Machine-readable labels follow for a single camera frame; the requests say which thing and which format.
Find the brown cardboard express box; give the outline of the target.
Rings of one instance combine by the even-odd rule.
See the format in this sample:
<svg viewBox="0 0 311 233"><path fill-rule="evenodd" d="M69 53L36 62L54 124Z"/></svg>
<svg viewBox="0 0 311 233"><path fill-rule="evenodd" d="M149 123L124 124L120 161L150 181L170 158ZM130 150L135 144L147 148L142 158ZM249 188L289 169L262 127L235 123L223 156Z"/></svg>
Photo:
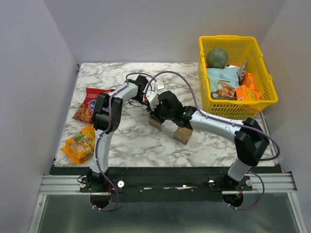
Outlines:
<svg viewBox="0 0 311 233"><path fill-rule="evenodd" d="M150 116L148 118L148 122L154 128L160 130L161 132L182 143L183 145L186 145L188 143L192 135L192 130L179 127L170 120L165 120L163 123L159 123Z"/></svg>

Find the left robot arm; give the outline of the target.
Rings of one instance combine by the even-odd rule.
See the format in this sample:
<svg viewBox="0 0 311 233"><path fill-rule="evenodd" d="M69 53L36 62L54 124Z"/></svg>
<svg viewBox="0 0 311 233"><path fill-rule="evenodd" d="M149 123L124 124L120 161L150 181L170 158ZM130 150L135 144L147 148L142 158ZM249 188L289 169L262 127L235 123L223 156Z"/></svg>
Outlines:
<svg viewBox="0 0 311 233"><path fill-rule="evenodd" d="M87 182L96 191L104 191L108 184L108 156L112 136L121 122L123 104L133 99L143 101L148 80L146 73L136 73L135 80L126 79L124 84L108 93L100 93L93 110L92 123L95 129L95 146L92 165L87 172Z"/></svg>

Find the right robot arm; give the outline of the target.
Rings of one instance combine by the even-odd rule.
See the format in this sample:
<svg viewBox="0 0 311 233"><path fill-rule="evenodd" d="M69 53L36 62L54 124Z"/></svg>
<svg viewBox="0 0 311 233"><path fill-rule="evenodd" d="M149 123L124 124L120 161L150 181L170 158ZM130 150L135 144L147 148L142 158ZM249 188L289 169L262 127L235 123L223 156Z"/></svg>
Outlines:
<svg viewBox="0 0 311 233"><path fill-rule="evenodd" d="M224 186L235 190L247 172L256 167L269 145L260 125L253 118L245 121L214 116L193 106L183 106L171 91L157 94L148 91L145 98L153 119L172 121L181 128L216 134L233 142L237 158L224 176Z"/></svg>

